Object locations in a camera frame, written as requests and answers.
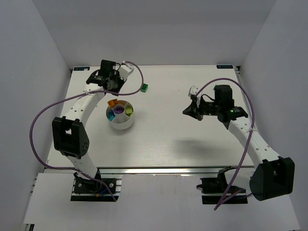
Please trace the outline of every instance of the white enclosure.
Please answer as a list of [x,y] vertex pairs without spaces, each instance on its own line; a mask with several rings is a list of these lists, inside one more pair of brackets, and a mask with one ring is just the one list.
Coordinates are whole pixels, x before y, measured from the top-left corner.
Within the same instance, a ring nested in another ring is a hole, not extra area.
[[33,0],[69,68],[241,65],[275,0]]
[[[29,144],[32,119],[68,94],[69,69],[98,66],[101,59],[242,66],[240,81],[251,95],[260,134],[295,162],[290,198],[301,230],[308,230],[306,1],[4,0],[0,29],[0,230],[20,230],[43,171]],[[60,109],[36,125],[35,145],[44,160]]]
[[[73,71],[66,98],[84,90],[89,71]],[[86,125],[90,140],[89,154],[97,167],[216,167],[236,166],[243,154],[237,139],[217,120],[207,116],[203,121],[183,115],[191,100],[187,93],[191,85],[202,87],[218,77],[236,79],[233,69],[217,69],[215,65],[141,66],[149,85],[146,93],[119,96],[135,108],[135,123],[125,131],[115,131],[104,114],[107,102],[116,98],[107,94],[93,110]],[[138,71],[129,76],[121,92],[133,92],[140,86]],[[245,108],[240,89],[230,84],[237,106]],[[212,83],[203,93],[214,96]],[[65,102],[64,116],[75,101]],[[72,163],[51,146],[49,162],[52,166],[67,167]],[[244,166],[252,166],[248,157]]]

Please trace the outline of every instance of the white wall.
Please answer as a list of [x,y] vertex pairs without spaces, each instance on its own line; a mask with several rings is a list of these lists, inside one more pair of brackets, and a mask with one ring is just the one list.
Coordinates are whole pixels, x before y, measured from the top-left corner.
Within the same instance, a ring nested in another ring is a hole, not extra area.
[[243,66],[261,135],[295,162],[290,195],[308,230],[308,13],[305,0],[277,0]]
[[33,0],[66,63],[241,65],[276,0]]
[[[30,124],[44,106],[64,97],[69,70],[31,0],[1,1],[0,31],[0,230],[17,231],[43,170],[29,145]],[[43,159],[59,109],[46,112],[35,128]]]

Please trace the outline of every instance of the black arm joint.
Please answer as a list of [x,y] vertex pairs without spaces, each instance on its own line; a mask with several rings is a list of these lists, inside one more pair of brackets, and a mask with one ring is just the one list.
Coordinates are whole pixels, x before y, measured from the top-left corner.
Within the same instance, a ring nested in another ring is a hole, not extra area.
[[[227,180],[225,177],[225,172],[236,169],[235,167],[227,167],[224,169],[221,169],[218,174],[217,178],[201,178],[202,184],[197,185],[198,189],[202,190],[202,193],[204,194],[211,194],[211,193],[223,193],[227,186]],[[241,188],[237,186],[231,186],[228,193],[234,193],[240,190]]]
[[78,119],[72,121],[65,116],[55,117],[52,121],[52,134],[54,148],[62,155],[80,159],[89,149],[89,138]]
[[87,79],[86,83],[94,83],[100,87],[103,87],[104,90],[114,92],[114,95],[120,92],[125,81],[121,79],[120,73],[115,70],[116,62],[102,60],[101,68],[93,72],[90,77]]
[[263,160],[249,181],[250,190],[259,201],[290,194],[293,190],[295,164],[289,157],[278,158]]
[[232,89],[229,85],[216,85],[214,87],[215,99],[213,102],[206,102],[203,97],[197,107],[197,97],[191,96],[192,103],[184,111],[184,115],[202,120],[203,116],[217,116],[218,120],[228,129],[230,121],[239,117],[248,117],[248,114],[241,107],[234,106]]

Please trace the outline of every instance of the black mount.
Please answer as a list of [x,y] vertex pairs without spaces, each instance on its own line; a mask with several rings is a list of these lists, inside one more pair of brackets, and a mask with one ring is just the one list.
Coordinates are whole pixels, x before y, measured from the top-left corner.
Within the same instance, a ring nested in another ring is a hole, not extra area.
[[259,201],[290,194],[293,190],[295,164],[289,157],[278,158],[263,160],[249,181],[250,190]]
[[[227,186],[227,180],[225,177],[225,172],[231,169],[236,169],[235,167],[227,167],[224,169],[219,170],[217,174],[217,178],[201,178],[202,184],[197,185],[198,189],[202,190],[204,194],[210,193],[223,193]],[[234,193],[240,190],[241,188],[237,186],[231,186],[228,193]]]
[[[225,192],[228,184],[225,177],[225,172],[231,169],[235,169],[235,167],[227,167],[221,169],[218,172],[216,178],[201,178],[202,184],[197,185],[198,189],[202,190],[202,204],[204,205],[216,205],[220,200],[221,195]],[[232,185],[228,191],[228,193],[233,194],[239,191],[241,188]],[[247,198],[242,195],[236,195],[230,200],[227,201],[227,204],[247,204]]]
[[54,148],[62,155],[80,159],[89,149],[90,141],[79,119],[72,121],[65,116],[55,117],[52,121],[52,134]]
[[192,103],[183,111],[183,114],[200,121],[205,115],[217,116],[218,120],[222,122],[227,129],[231,120],[236,120],[236,118],[242,116],[248,117],[248,114],[243,108],[234,106],[232,89],[229,85],[216,85],[214,91],[214,101],[206,102],[203,97],[201,97],[199,107],[197,106],[197,97],[192,95]]
[[[102,184],[100,184],[97,181],[94,180],[88,180],[88,179],[84,179],[80,176],[78,176],[78,174],[75,172],[74,173],[74,177],[75,177],[75,187],[74,187],[74,192],[77,193],[76,191],[78,191],[78,189],[82,186],[82,189],[84,190],[83,193],[98,193],[101,192],[103,190],[103,188],[105,188],[105,186],[103,186]],[[94,177],[95,179],[101,180],[101,173],[99,171],[99,169],[97,169],[96,175]]]
[[121,79],[120,73],[115,70],[115,68],[116,62],[102,60],[101,68],[97,71],[94,71],[86,83],[95,83],[98,86],[103,87],[104,90],[119,93],[125,81]]

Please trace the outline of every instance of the black bracket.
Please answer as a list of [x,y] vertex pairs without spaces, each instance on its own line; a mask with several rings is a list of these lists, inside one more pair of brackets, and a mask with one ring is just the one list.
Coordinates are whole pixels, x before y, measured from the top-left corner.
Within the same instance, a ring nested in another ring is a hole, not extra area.
[[[116,178],[103,178],[101,179],[104,183],[107,184],[112,194],[115,194],[116,192]],[[75,187],[74,187],[74,193],[77,194],[90,194],[90,193],[100,193],[106,189],[104,185],[98,185],[98,187],[93,188],[92,190],[89,187],[89,183],[86,182],[86,179],[83,178],[76,178],[75,180]]]
[[65,116],[55,117],[52,121],[52,134],[54,148],[62,155],[80,159],[89,149],[89,138],[83,124],[78,119],[72,121],[66,119]]
[[120,73],[115,70],[116,62],[102,60],[101,68],[94,71],[87,79],[86,83],[95,83],[102,86],[104,90],[119,93],[125,81],[121,79]]
[[[214,195],[215,193],[223,194],[228,186],[225,172],[231,169],[236,169],[235,167],[227,167],[221,169],[218,172],[216,178],[201,178],[201,184],[197,185],[198,189],[202,190],[202,193],[207,195],[202,195],[202,204],[204,205],[215,205],[218,203],[221,195]],[[233,194],[242,188],[237,186],[231,186],[228,193]],[[247,204],[247,198],[242,195],[236,195],[226,202],[226,204]]]
[[278,158],[274,161],[263,160],[249,181],[250,190],[259,201],[290,194],[293,191],[295,164],[289,157]]

